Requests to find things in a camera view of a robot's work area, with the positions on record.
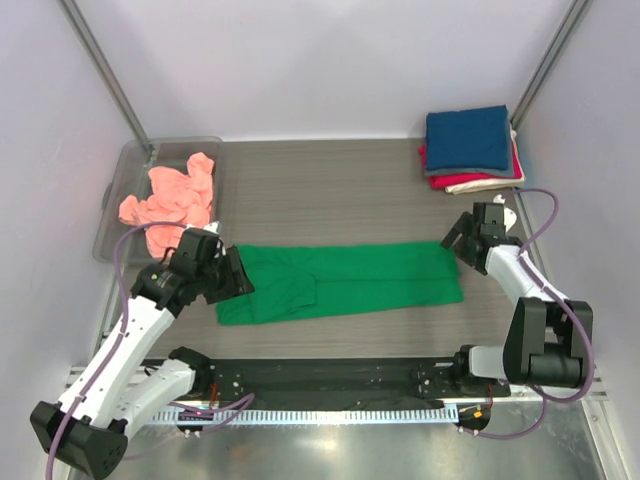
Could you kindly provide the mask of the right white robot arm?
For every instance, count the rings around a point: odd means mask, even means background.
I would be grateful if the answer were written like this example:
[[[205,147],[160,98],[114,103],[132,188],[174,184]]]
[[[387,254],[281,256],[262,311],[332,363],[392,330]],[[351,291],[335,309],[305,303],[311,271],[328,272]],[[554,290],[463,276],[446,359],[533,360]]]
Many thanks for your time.
[[[514,306],[501,346],[465,345],[455,354],[461,375],[533,387],[583,389],[594,373],[593,310],[569,299],[535,267],[522,242],[508,234],[515,215],[476,202],[441,242],[458,260],[497,281]]]

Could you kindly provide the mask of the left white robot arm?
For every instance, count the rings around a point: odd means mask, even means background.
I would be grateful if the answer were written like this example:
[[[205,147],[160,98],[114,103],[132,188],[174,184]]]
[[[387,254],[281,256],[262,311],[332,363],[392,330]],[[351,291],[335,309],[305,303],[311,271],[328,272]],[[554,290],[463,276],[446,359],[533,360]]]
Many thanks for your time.
[[[158,338],[198,297],[215,304],[253,292],[239,252],[219,224],[183,225],[175,249],[120,290],[121,316],[74,383],[54,403],[39,402],[30,422],[47,455],[45,476],[64,463],[93,479],[126,459],[128,444],[160,409],[214,383],[210,359],[186,347],[135,386],[129,384]]]

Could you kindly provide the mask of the green t shirt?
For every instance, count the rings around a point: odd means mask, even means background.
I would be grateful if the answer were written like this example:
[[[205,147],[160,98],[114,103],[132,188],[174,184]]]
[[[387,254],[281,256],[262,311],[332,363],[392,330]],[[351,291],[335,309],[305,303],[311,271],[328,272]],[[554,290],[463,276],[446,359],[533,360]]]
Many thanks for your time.
[[[223,326],[262,325],[460,303],[454,255],[433,241],[353,246],[240,245],[255,291],[216,306]]]

